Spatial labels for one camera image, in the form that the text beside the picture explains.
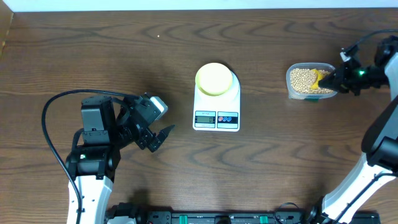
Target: white scale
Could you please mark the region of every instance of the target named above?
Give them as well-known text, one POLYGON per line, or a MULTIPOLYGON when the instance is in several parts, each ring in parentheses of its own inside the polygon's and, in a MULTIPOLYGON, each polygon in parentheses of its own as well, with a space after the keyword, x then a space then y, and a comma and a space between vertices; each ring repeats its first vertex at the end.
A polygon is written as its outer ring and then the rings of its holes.
POLYGON ((198 131, 239 131, 241 127, 241 85, 232 73, 232 85, 220 96, 208 96, 195 85, 193 128, 198 131))

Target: white wall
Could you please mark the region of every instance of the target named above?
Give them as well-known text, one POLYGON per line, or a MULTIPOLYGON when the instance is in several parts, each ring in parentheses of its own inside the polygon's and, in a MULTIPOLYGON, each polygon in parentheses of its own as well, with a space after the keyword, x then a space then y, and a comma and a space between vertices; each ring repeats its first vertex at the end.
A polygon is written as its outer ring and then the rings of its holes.
POLYGON ((4 0, 14 12, 398 7, 398 0, 4 0))

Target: clear plastic container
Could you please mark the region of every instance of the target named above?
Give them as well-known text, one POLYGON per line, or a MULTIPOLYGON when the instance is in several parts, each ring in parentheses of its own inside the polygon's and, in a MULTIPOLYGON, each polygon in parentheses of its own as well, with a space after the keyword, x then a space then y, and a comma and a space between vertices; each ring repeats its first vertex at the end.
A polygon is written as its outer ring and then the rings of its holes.
POLYGON ((286 72, 286 84, 287 90, 289 91, 289 98, 290 99, 298 99, 298 100, 305 100, 305 99, 324 99, 335 96, 337 94, 336 91, 333 93, 324 93, 324 94, 310 94, 310 93, 298 93, 292 87, 292 82, 290 81, 290 73, 295 68, 301 69, 317 69, 317 70, 325 70, 328 72, 332 72, 335 68, 332 65, 327 63, 316 63, 316 62, 307 62, 307 63, 297 63, 292 65, 286 72))

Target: wooden table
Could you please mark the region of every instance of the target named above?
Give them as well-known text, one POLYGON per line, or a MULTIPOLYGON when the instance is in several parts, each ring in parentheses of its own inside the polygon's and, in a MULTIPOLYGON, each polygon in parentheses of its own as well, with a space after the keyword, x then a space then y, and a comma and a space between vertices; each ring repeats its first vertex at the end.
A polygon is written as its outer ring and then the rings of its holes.
MULTIPOLYGON (((151 154, 121 151, 109 206, 119 202, 175 210, 310 208, 353 168, 365 130, 389 90, 290 100, 286 70, 298 62, 340 63, 339 51, 372 30, 396 27, 397 9, 17 13, 0 63, 0 220, 65 223, 67 178, 40 126, 57 93, 96 88, 160 96, 169 106, 154 131, 176 124, 151 154), (196 71, 229 64, 241 81, 238 133, 192 129, 196 71)), ((377 42, 366 42, 371 63, 377 42)), ((82 127, 80 101, 51 105, 50 137, 63 158, 82 127)), ((363 209, 396 223, 397 182, 363 209)))

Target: black cable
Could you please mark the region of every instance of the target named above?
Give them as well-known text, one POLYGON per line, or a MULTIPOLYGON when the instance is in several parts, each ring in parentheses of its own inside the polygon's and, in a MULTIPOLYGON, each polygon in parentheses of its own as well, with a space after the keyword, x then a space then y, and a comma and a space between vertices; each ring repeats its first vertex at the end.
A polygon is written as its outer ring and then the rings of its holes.
MULTIPOLYGON (((280 222, 279 218, 276 217, 276 213, 278 212, 278 210, 280 210, 282 207, 284 207, 284 206, 286 206, 286 205, 293 205, 293 206, 295 206, 296 208, 298 208, 298 209, 300 210, 299 206, 297 206, 297 205, 294 204, 293 202, 285 202, 285 203, 283 203, 283 204, 280 205, 279 208, 278 208, 277 210, 275 210, 275 212, 274 212, 274 219, 275 219, 279 224, 283 224, 283 223, 280 222)), ((294 223, 294 224, 301 224, 301 223, 303 223, 303 220, 302 220, 302 219, 303 219, 303 216, 300 217, 300 221, 299 221, 299 222, 294 223)))
POLYGON ((103 90, 71 90, 71 91, 66 91, 66 92, 63 92, 63 93, 60 93, 60 94, 57 94, 57 95, 53 96, 44 105, 43 112, 42 112, 42 129, 43 129, 44 138, 47 141, 47 143, 49 144, 51 151, 54 153, 55 158, 60 163, 63 171, 68 176, 68 179, 69 179, 70 183, 72 184, 73 189, 75 190, 76 197, 77 197, 77 202, 78 202, 76 224, 79 224, 80 223, 80 217, 81 217, 81 196, 80 196, 79 190, 77 189, 77 186, 76 186, 75 182, 72 180, 72 177, 70 176, 70 174, 68 172, 68 169, 65 166, 65 163, 62 161, 62 158, 58 154, 57 150, 54 148, 54 145, 52 144, 52 142, 50 140, 49 133, 47 132, 47 127, 45 125, 45 115, 47 113, 47 109, 49 108, 50 104, 54 100, 56 100, 57 98, 60 98, 61 96, 65 96, 65 95, 69 95, 69 94, 73 94, 73 93, 100 93, 100 94, 107 94, 107 95, 114 95, 114 96, 124 96, 124 97, 130 97, 130 98, 131 97, 136 97, 136 96, 129 95, 129 94, 124 94, 124 93, 116 93, 116 92, 112 92, 112 91, 103 91, 103 90))
POLYGON ((357 46, 358 44, 360 44, 360 43, 363 42, 364 40, 366 40, 366 39, 372 37, 373 35, 376 35, 376 34, 383 34, 383 33, 388 33, 388 32, 398 32, 398 29, 384 29, 384 30, 377 30, 377 31, 374 31, 374 32, 372 32, 372 33, 370 33, 370 34, 368 34, 368 35, 365 35, 365 36, 361 37, 357 42, 355 42, 355 44, 349 46, 347 49, 344 49, 344 52, 345 52, 345 53, 349 52, 349 51, 352 50, 355 46, 357 46))
POLYGON ((346 208, 344 208, 344 210, 338 215, 338 217, 335 219, 335 221, 333 222, 333 224, 337 224, 340 219, 344 216, 344 214, 348 211, 349 208, 351 208, 351 206, 367 191, 369 190, 370 187, 372 187, 372 185, 374 183, 376 183, 376 181, 378 181, 381 177, 384 176, 393 176, 396 177, 396 174, 379 174, 379 175, 375 175, 373 180, 370 181, 370 183, 367 184, 367 186, 362 189, 362 191, 357 194, 357 196, 355 196, 355 198, 349 203, 347 204, 346 208))

